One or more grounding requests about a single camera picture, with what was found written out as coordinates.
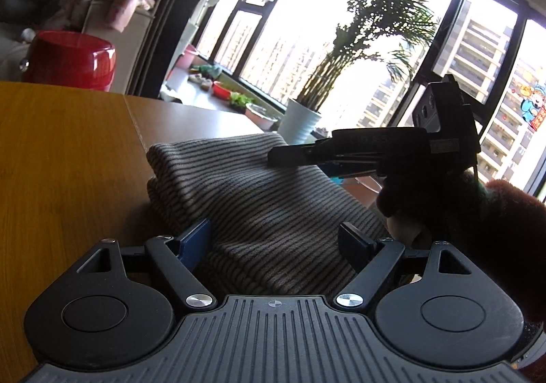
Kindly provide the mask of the gloved hand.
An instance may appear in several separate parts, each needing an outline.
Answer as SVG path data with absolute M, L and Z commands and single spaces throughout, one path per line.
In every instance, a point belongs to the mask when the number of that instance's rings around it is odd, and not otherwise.
M 388 177 L 377 197 L 396 240 L 448 242 L 494 280 L 529 320 L 545 319 L 545 205 L 506 181 L 460 175 Z

